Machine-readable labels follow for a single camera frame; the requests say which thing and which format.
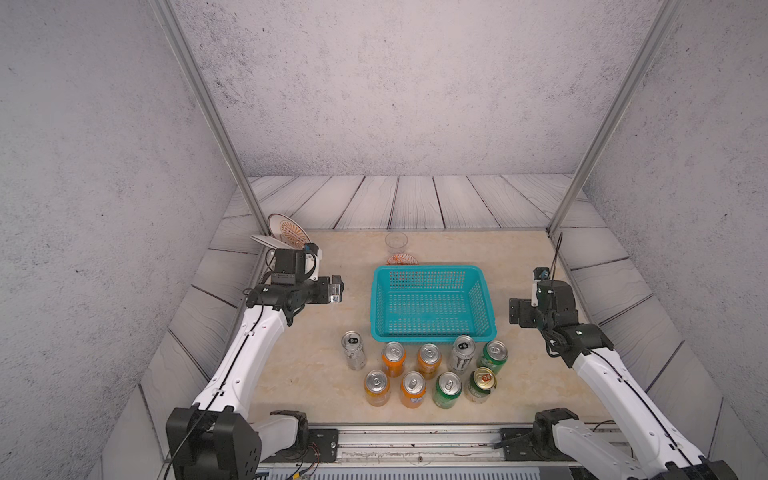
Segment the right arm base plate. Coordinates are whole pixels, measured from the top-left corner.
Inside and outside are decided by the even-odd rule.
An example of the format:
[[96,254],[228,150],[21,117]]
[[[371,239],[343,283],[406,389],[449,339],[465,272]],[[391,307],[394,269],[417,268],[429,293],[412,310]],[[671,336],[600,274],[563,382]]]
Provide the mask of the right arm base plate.
[[537,426],[502,428],[499,433],[501,439],[492,443],[491,448],[502,450],[506,461],[572,461],[571,457],[556,447],[552,434]]

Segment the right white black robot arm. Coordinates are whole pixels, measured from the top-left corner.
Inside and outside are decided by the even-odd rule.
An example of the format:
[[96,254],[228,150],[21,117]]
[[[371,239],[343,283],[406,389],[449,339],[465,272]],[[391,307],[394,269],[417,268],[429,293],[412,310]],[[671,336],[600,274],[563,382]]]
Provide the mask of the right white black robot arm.
[[578,318],[572,287],[547,267],[533,273],[528,299],[509,301],[509,321],[533,328],[547,354],[559,358],[598,397],[624,434],[626,454],[566,408],[536,414],[527,440],[545,460],[568,457],[598,479],[733,479],[722,460],[710,460],[661,412],[596,325]]

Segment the green soda can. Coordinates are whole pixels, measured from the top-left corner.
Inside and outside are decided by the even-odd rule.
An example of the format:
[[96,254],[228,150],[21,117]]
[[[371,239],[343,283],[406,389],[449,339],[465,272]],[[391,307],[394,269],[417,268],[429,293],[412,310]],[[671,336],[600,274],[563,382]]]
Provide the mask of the green soda can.
[[433,402],[438,408],[451,409],[462,392],[461,378],[454,372],[443,372],[437,377],[433,391]]
[[508,360],[508,349],[500,340],[488,342],[477,359],[478,368],[488,368],[498,375]]

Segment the silver drink can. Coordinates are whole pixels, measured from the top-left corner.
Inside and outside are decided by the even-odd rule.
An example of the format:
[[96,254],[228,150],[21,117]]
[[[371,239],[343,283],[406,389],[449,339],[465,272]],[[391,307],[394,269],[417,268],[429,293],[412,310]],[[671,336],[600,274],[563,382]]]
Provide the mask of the silver drink can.
[[359,332],[347,331],[341,339],[341,345],[348,367],[353,371],[362,370],[367,363],[362,336]]

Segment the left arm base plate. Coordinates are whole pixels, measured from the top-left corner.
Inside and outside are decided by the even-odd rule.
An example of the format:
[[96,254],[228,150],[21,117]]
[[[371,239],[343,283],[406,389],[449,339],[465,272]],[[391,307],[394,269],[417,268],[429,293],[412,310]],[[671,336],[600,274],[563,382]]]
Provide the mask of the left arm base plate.
[[339,430],[336,428],[310,428],[308,439],[299,447],[278,451],[266,459],[267,463],[313,464],[335,463],[339,447]]

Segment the white monster energy can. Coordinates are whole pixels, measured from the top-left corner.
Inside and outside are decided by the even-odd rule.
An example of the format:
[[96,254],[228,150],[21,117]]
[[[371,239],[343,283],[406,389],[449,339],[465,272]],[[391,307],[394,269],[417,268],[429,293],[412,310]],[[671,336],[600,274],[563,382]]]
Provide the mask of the white monster energy can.
[[449,370],[459,376],[463,375],[468,370],[475,351],[476,343],[470,336],[458,336],[449,355]]

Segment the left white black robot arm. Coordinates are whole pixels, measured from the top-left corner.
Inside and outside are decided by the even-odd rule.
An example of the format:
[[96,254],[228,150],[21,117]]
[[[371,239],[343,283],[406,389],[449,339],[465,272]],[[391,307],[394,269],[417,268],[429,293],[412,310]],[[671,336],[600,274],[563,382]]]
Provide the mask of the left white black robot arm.
[[310,449],[305,413],[277,410],[248,421],[255,387],[279,337],[309,304],[342,300],[340,276],[318,273],[321,249],[277,249],[260,283],[245,292],[237,334],[212,379],[166,422],[170,462],[164,478],[255,479],[261,461],[284,453],[300,461]]

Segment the orange soda can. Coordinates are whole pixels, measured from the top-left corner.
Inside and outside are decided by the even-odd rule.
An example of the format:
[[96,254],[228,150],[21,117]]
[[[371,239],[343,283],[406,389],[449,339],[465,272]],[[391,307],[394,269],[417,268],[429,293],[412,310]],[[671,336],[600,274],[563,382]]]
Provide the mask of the orange soda can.
[[405,369],[406,352],[403,345],[396,341],[384,345],[381,358],[383,371],[390,378],[401,376]]
[[400,399],[402,404],[410,409],[422,405],[426,394],[427,383],[418,371],[409,371],[402,377],[400,384]]
[[386,373],[379,369],[371,370],[364,379],[364,391],[367,402],[374,407],[384,406],[390,398],[390,382]]
[[442,355],[437,345],[423,344],[417,352],[417,371],[430,380],[437,374],[442,361]]

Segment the brown gold drink can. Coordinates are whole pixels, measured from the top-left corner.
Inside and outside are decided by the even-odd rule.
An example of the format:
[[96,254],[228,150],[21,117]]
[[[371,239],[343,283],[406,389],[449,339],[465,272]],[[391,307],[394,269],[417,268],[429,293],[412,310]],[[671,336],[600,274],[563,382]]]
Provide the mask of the brown gold drink can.
[[464,394],[475,403],[484,403],[497,387],[495,373],[487,367],[476,368],[468,377]]

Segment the teal plastic basket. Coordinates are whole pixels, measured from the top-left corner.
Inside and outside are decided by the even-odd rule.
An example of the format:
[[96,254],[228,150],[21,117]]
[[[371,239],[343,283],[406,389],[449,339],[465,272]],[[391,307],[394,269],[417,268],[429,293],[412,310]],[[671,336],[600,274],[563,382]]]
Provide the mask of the teal plastic basket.
[[488,284],[473,265],[378,267],[370,299],[372,337],[381,343],[476,342],[496,338]]

